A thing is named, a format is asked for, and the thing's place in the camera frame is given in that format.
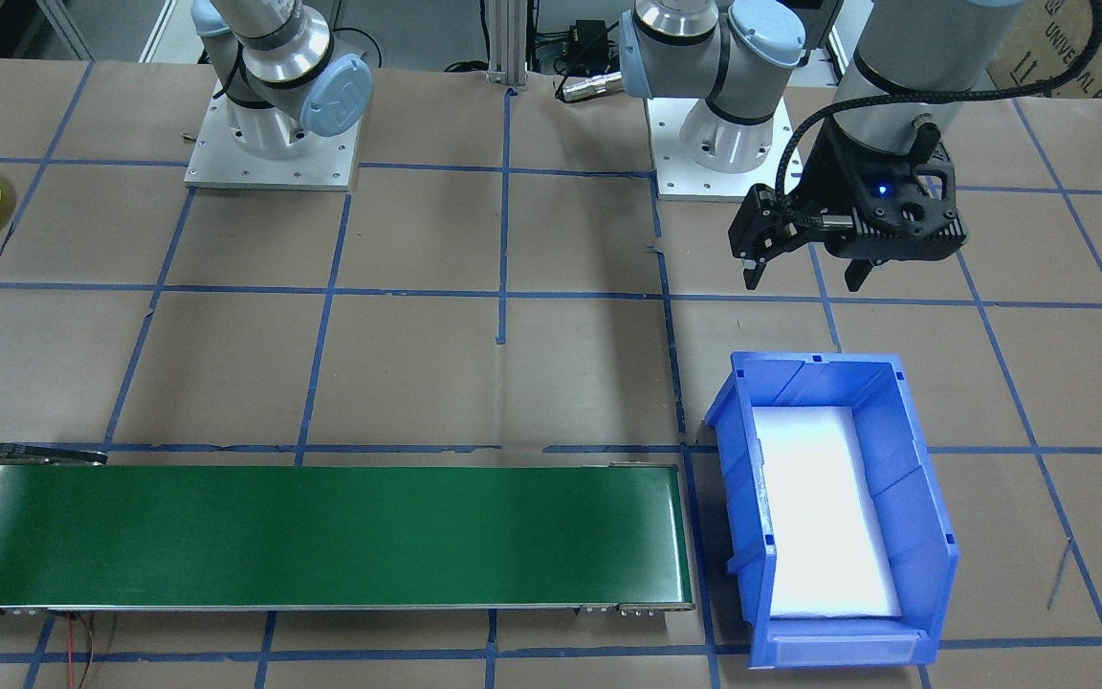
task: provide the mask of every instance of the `floor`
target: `floor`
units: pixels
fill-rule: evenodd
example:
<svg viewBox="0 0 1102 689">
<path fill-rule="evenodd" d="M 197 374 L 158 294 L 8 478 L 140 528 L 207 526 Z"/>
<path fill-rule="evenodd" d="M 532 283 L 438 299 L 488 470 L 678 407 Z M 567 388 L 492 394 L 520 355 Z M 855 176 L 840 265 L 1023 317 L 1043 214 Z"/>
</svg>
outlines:
<svg viewBox="0 0 1102 689">
<path fill-rule="evenodd" d="M 652 196 L 637 100 L 383 69 L 350 196 L 192 192 L 181 132 L 213 82 L 0 62 L 0 440 L 115 463 L 672 461 L 700 607 L 104 614 L 91 686 L 1102 686 L 1102 104 L 963 109 L 960 258 L 852 295 L 801 250 L 748 293 L 734 206 Z M 797 118 L 828 100 L 788 93 Z M 701 427 L 734 349 L 904 359 L 962 550 L 934 666 L 746 670 Z M 64 686 L 66 633 L 0 620 L 0 686 Z"/>
</svg>

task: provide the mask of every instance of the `wire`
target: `wire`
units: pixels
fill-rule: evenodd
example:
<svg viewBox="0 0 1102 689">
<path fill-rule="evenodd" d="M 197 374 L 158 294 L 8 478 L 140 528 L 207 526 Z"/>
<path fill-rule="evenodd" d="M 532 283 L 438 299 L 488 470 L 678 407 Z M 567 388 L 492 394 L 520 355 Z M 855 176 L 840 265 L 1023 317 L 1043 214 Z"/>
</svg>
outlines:
<svg viewBox="0 0 1102 689">
<path fill-rule="evenodd" d="M 86 632 L 88 635 L 88 657 L 87 661 L 84 663 L 84 675 L 79 677 L 79 685 L 78 685 L 78 689 L 84 689 L 84 685 L 86 685 L 88 680 L 88 671 L 91 670 L 91 658 L 96 657 L 96 640 L 95 636 L 93 636 L 91 633 L 91 625 L 96 623 L 96 614 L 94 613 L 91 615 L 91 620 L 85 618 L 80 614 L 75 616 L 76 618 L 79 620 L 80 623 L 84 624 L 84 632 Z"/>
<path fill-rule="evenodd" d="M 1088 66 L 1088 62 L 1090 62 L 1091 57 L 1093 57 L 1096 51 L 1099 51 L 1099 44 L 1102 43 L 1102 0 L 1090 0 L 1090 3 L 1091 35 L 1088 39 L 1088 44 L 1083 47 L 1083 52 L 1079 53 L 1079 56 L 1070 63 L 1070 66 L 1055 77 L 1040 79 L 1040 82 L 1035 84 L 1023 84 L 1023 86 L 996 88 L 995 90 L 907 90 L 905 93 L 894 93 L 894 95 L 869 96 L 865 98 L 854 98 L 853 100 L 841 100 L 840 104 L 828 105 L 825 108 L 817 110 L 817 112 L 810 115 L 810 117 L 801 121 L 801 123 L 793 131 L 793 134 L 790 137 L 790 140 L 788 140 L 788 144 L 785 146 L 785 152 L 781 153 L 781 160 L 779 160 L 779 164 L 777 165 L 777 186 L 775 186 L 777 201 L 782 201 L 785 198 L 785 176 L 788 173 L 788 164 L 790 164 L 793 157 L 793 149 L 797 148 L 801 137 L 804 136 L 811 127 L 813 127 L 819 120 L 831 117 L 831 115 L 845 112 L 845 110 L 856 110 L 858 108 L 872 108 L 872 106 L 875 105 L 946 105 L 974 104 L 975 101 L 984 100 L 1005 100 L 1007 98 L 1018 98 L 1022 96 L 1036 96 L 1038 93 L 1054 90 L 1055 88 L 1062 86 L 1062 84 L 1072 82 L 1074 77 L 1083 74 L 1083 69 Z"/>
<path fill-rule="evenodd" d="M 377 43 L 377 40 L 372 39 L 372 34 L 368 33 L 367 31 L 364 31 L 363 28 L 355 28 L 354 25 L 345 25 L 336 28 L 336 30 L 334 30 L 334 33 L 348 32 L 348 31 L 354 31 L 355 33 L 363 35 L 364 39 L 368 39 L 368 42 L 372 43 L 372 47 L 376 47 L 377 51 L 377 68 L 380 69 L 380 43 Z"/>
<path fill-rule="evenodd" d="M 478 0 L 478 23 L 482 25 L 482 51 L 490 63 L 490 33 L 487 32 L 487 0 Z"/>
<path fill-rule="evenodd" d="M 446 66 L 446 73 L 478 73 L 478 71 L 486 71 L 487 63 L 483 61 L 463 61 L 454 62 L 452 65 Z"/>
<path fill-rule="evenodd" d="M 66 689 L 75 689 L 75 615 L 66 613 Z"/>
<path fill-rule="evenodd" d="M 210 97 L 212 100 L 216 100 L 218 99 L 219 96 L 223 96 L 224 93 L 228 93 L 228 87 L 231 86 L 233 79 L 236 79 L 236 74 L 240 73 L 241 66 L 244 65 L 245 65 L 245 45 L 242 45 L 241 43 L 236 43 L 236 60 L 233 61 L 233 69 L 228 71 L 228 78 L 224 79 L 223 87 L 220 87 L 218 93 L 215 93 L 215 95 Z"/>
<path fill-rule="evenodd" d="M 590 53 L 590 49 L 594 47 L 595 43 L 598 43 L 599 40 L 603 40 L 603 36 L 607 36 L 609 34 L 612 34 L 612 31 L 615 31 L 615 26 L 617 26 L 617 25 L 620 25 L 620 22 L 616 21 L 612 25 L 608 25 L 606 28 L 606 31 L 603 31 L 603 33 L 595 34 L 594 39 L 591 40 L 590 43 L 586 43 L 584 45 L 584 47 L 581 49 L 581 51 L 576 52 L 576 57 L 574 57 L 573 61 L 569 63 L 568 68 L 565 68 L 562 73 L 559 73 L 560 75 L 563 75 L 563 78 L 560 79 L 560 86 L 555 86 L 555 88 L 554 88 L 554 96 L 555 96 L 557 100 L 565 101 L 563 99 L 563 85 L 569 82 L 569 73 L 576 65 L 581 64 L 582 58 L 585 57 L 585 53 Z"/>
</svg>

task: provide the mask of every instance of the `black cable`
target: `black cable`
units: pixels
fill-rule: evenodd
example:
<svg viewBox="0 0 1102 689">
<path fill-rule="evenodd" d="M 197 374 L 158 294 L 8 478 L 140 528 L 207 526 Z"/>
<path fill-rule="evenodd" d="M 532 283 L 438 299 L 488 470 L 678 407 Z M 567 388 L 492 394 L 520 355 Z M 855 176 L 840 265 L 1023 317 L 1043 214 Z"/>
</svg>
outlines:
<svg viewBox="0 0 1102 689">
<path fill-rule="evenodd" d="M 446 73 L 478 73 L 478 71 L 486 71 L 487 63 L 483 61 L 463 61 L 454 62 L 452 65 L 446 66 Z"/>
<path fill-rule="evenodd" d="M 576 58 L 574 58 L 574 61 L 573 61 L 573 62 L 571 62 L 571 63 L 569 64 L 568 68 L 566 68 L 566 69 L 564 69 L 564 71 L 563 71 L 562 73 L 559 73 L 559 74 L 560 74 L 561 76 L 563 76 L 563 78 L 561 78 L 561 79 L 560 79 L 560 86 L 557 86 L 557 87 L 554 88 L 554 96 L 555 96 L 555 99 L 557 99 L 557 100 L 563 100 L 563 85 L 564 85 L 564 84 L 566 84 L 566 83 L 569 82 L 569 73 L 570 73 L 570 72 L 571 72 L 571 71 L 572 71 L 572 69 L 573 69 L 573 68 L 574 68 L 574 67 L 575 67 L 576 65 L 581 64 L 581 61 L 582 61 L 582 58 L 584 58 L 584 57 L 585 57 L 585 53 L 590 53 L 590 49 L 591 49 L 591 47 L 594 47 L 594 44 L 595 44 L 595 43 L 598 43 L 598 41 L 599 41 L 601 39 L 603 39 L 603 36 L 606 36 L 606 35 L 609 35 L 609 34 L 612 34 L 612 31 L 615 31 L 615 26 L 617 26 L 617 25 L 620 25 L 620 22 L 616 21 L 616 22 L 615 22 L 615 23 L 613 23 L 612 25 L 608 25 L 608 26 L 606 28 L 606 31 L 603 31 L 603 33 L 599 33 L 599 34 L 595 34 L 595 35 L 594 35 L 594 39 L 593 39 L 593 40 L 591 40 L 591 42 L 590 42 L 590 43 L 586 43 L 586 44 L 584 45 L 584 47 L 582 47 L 582 49 L 581 49 L 581 51 L 577 51 L 577 52 L 576 52 Z"/>
<path fill-rule="evenodd" d="M 377 51 L 377 68 L 380 69 L 380 43 L 377 43 L 377 40 L 372 39 L 372 34 L 368 33 L 367 31 L 364 31 L 363 28 L 355 28 L 354 25 L 345 25 L 336 28 L 336 30 L 334 30 L 334 33 L 346 32 L 346 31 L 354 31 L 355 33 L 363 35 L 364 39 L 368 39 L 368 42 L 372 43 L 372 47 L 376 47 Z"/>
<path fill-rule="evenodd" d="M 539 0 L 526 3 L 526 65 L 529 66 L 533 65 L 533 42 L 539 34 L 538 3 Z"/>
<path fill-rule="evenodd" d="M 487 0 L 478 0 L 478 23 L 482 25 L 482 51 L 490 62 L 490 33 L 487 32 Z"/>
<path fill-rule="evenodd" d="M 236 79 L 236 74 L 240 73 L 241 66 L 245 66 L 245 45 L 237 42 L 236 60 L 233 61 L 233 69 L 228 71 L 228 78 L 224 79 L 223 87 L 219 89 L 218 93 L 215 93 L 215 95 L 210 97 L 212 100 L 216 100 L 218 99 L 219 96 L 223 96 L 224 93 L 228 93 L 228 87 L 231 86 L 233 79 Z"/>
<path fill-rule="evenodd" d="M 781 153 L 781 160 L 779 160 L 779 164 L 777 165 L 777 186 L 774 187 L 775 193 L 777 193 L 777 201 L 782 201 L 785 198 L 785 176 L 788 174 L 788 164 L 790 164 L 790 161 L 793 158 L 793 149 L 797 148 L 801 137 L 804 136 L 811 127 L 813 127 L 819 120 L 831 117 L 831 115 L 845 112 L 845 110 L 856 110 L 858 108 L 872 108 L 872 106 L 875 105 L 946 105 L 975 104 L 975 101 L 985 100 L 1006 100 L 1022 96 L 1036 96 L 1038 93 L 1054 90 L 1055 88 L 1062 86 L 1062 84 L 1072 82 L 1074 77 L 1083 74 L 1083 69 L 1088 66 L 1091 57 L 1093 57 L 1096 51 L 1099 51 L 1099 44 L 1102 43 L 1102 0 L 1090 0 L 1090 3 L 1091 35 L 1088 39 L 1088 44 L 1083 47 L 1083 52 L 1079 53 L 1079 56 L 1070 63 L 1069 68 L 1055 77 L 1040 79 L 1040 82 L 1035 84 L 1023 84 L 1023 86 L 1015 86 L 1011 88 L 994 88 L 994 90 L 907 90 L 896 93 L 895 95 L 853 98 L 853 100 L 841 100 L 840 104 L 828 105 L 825 108 L 819 109 L 818 112 L 810 115 L 810 117 L 802 120 L 793 131 L 790 140 L 788 140 L 788 144 L 785 146 L 785 152 Z"/>
<path fill-rule="evenodd" d="M 95 642 L 91 640 L 91 622 L 85 618 L 82 614 L 76 614 L 75 620 L 78 620 L 79 623 L 84 624 L 84 632 L 87 633 L 88 637 L 88 645 L 87 645 L 88 657 L 87 661 L 84 663 L 84 675 L 79 677 L 79 683 L 78 683 L 78 689 L 84 689 L 84 685 L 87 683 L 88 671 L 91 670 L 91 656 L 96 654 L 96 644 Z"/>
</svg>

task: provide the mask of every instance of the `cardboard box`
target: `cardboard box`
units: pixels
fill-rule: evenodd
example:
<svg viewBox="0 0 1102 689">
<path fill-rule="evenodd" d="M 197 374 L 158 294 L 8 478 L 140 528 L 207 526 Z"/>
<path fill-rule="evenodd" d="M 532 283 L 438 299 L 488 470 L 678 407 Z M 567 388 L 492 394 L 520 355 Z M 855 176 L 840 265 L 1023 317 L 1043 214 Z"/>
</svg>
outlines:
<svg viewBox="0 0 1102 689">
<path fill-rule="evenodd" d="M 1026 0 L 1018 23 L 990 64 L 993 84 L 1018 86 L 1062 73 L 1083 52 L 1090 34 L 1088 0 Z M 1102 98 L 1102 45 L 1083 74 L 1054 96 Z"/>
</svg>

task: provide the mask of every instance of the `green conveyor belt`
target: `green conveyor belt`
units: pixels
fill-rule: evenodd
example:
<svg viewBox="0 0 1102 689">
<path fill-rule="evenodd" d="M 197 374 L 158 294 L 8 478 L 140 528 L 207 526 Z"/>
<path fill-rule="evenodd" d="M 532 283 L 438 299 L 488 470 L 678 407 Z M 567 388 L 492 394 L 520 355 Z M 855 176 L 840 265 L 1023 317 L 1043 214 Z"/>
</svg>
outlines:
<svg viewBox="0 0 1102 689">
<path fill-rule="evenodd" d="M 674 467 L 0 466 L 0 611 L 691 601 Z"/>
</svg>

